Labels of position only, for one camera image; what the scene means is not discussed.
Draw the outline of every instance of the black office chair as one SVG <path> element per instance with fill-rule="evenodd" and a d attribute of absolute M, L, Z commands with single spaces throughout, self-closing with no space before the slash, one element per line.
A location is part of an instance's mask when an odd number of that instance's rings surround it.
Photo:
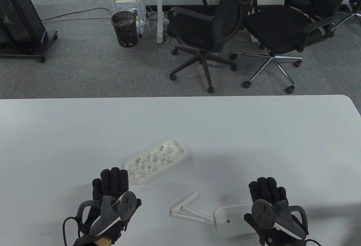
<path fill-rule="evenodd" d="M 353 17 L 356 17 L 356 19 L 358 19 L 358 21 L 361 23 L 361 14 L 359 13 L 359 11 L 361 9 L 361 0 L 349 0 L 347 6 L 348 6 L 351 14 L 347 18 L 342 20 L 340 23 L 338 23 L 337 25 L 334 26 L 331 36 L 335 35 L 335 29 L 337 27 L 339 27 L 342 23 L 344 23 L 345 21 L 347 21 Z"/>
<path fill-rule="evenodd" d="M 336 11 L 343 0 L 285 0 L 284 6 L 258 9 L 257 0 L 253 0 L 254 14 L 243 20 L 246 29 L 266 46 L 268 54 L 235 52 L 231 59 L 238 54 L 266 58 L 262 67 L 243 83 L 249 88 L 254 78 L 269 62 L 273 62 L 285 75 L 291 86 L 286 92 L 294 91 L 295 83 L 281 67 L 277 59 L 294 59 L 294 67 L 302 63 L 301 57 L 289 57 L 282 54 L 296 50 L 303 52 L 305 47 L 320 43 L 331 36 L 332 23 L 337 20 Z"/>
<path fill-rule="evenodd" d="M 174 7 L 168 13 L 167 33 L 175 37 L 179 44 L 188 45 L 177 45 L 172 54 L 176 55 L 178 50 L 193 54 L 192 58 L 173 70 L 169 78 L 174 81 L 177 72 L 199 62 L 207 78 L 208 92 L 213 93 L 207 60 L 224 63 L 230 65 L 232 71 L 237 70 L 237 63 L 211 53 L 220 52 L 223 45 L 238 32 L 242 21 L 242 3 L 241 0 L 221 0 L 212 9 L 207 0 L 202 1 L 204 7 L 200 12 Z"/>

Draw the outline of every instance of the hand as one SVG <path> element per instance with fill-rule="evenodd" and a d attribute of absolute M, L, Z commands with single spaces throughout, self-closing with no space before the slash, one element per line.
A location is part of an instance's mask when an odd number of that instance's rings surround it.
<path fill-rule="evenodd" d="M 113 167 L 111 170 L 105 169 L 100 173 L 101 179 L 93 180 L 93 200 L 100 201 L 104 195 L 112 196 L 113 202 L 119 199 L 129 189 L 128 172 L 126 170 L 119 170 Z M 142 204 L 140 199 L 137 199 L 136 210 Z M 100 216 L 100 208 L 91 207 L 88 218 L 85 221 L 83 228 L 80 230 L 84 235 L 76 241 L 74 246 L 92 245 L 100 238 L 91 237 L 89 230 L 94 221 Z M 127 229 L 130 218 L 126 221 L 118 221 L 111 228 L 105 231 L 101 236 L 109 238 L 114 244 L 121 236 L 121 231 Z"/>
<path fill-rule="evenodd" d="M 277 182 L 274 178 L 258 178 L 257 182 L 253 181 L 249 183 L 249 191 L 252 197 L 252 201 L 255 202 L 258 199 L 264 199 L 271 205 L 276 202 L 287 200 L 286 190 L 284 187 L 277 188 Z M 299 220 L 292 216 L 295 223 L 303 228 Z M 257 232 L 259 235 L 259 243 L 264 246 L 267 243 L 270 246 L 304 246 L 306 242 L 303 240 L 297 240 L 281 230 L 275 228 L 271 230 L 261 228 L 253 219 L 252 215 L 245 214 L 245 221 Z"/>

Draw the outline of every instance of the gray carpet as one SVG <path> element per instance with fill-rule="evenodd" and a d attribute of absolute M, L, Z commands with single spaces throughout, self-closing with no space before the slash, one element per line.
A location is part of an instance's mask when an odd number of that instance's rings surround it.
<path fill-rule="evenodd" d="M 32 0 L 42 19 L 75 10 L 103 6 L 109 0 Z M 110 16 L 106 10 L 94 10 L 70 17 Z M 74 98 L 74 97 L 151 97 L 208 96 L 201 65 L 195 64 L 168 79 L 169 72 L 189 58 L 188 54 L 170 54 L 176 44 L 159 45 L 148 30 L 134 48 L 118 45 L 108 19 L 47 23 L 59 31 L 59 39 L 49 49 L 47 61 L 0 60 L 0 98 Z M 255 51 L 250 42 L 233 39 L 221 56 L 235 50 Z M 284 65 L 297 83 L 294 94 L 345 94 L 361 111 L 361 25 L 349 20 L 336 36 L 308 47 L 300 68 Z M 237 59 L 237 72 L 227 66 L 209 63 L 215 87 L 214 96 L 283 95 L 288 82 L 278 69 L 269 65 L 254 80 L 251 88 L 240 84 L 261 66 L 263 60 Z"/>

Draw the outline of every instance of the black mesh wastebasket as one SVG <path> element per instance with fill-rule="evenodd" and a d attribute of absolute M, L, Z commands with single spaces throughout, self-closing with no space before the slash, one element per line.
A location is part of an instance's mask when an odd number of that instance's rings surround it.
<path fill-rule="evenodd" d="M 121 11 L 112 16 L 118 42 L 122 47 L 130 48 L 137 44 L 137 16 L 129 11 Z"/>

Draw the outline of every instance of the wrist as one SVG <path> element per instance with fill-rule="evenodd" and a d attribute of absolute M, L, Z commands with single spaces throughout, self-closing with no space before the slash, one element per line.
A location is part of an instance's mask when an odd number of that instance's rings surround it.
<path fill-rule="evenodd" d="M 97 246 L 110 246 L 112 244 L 112 240 L 108 239 L 107 237 L 104 237 L 94 243 Z"/>

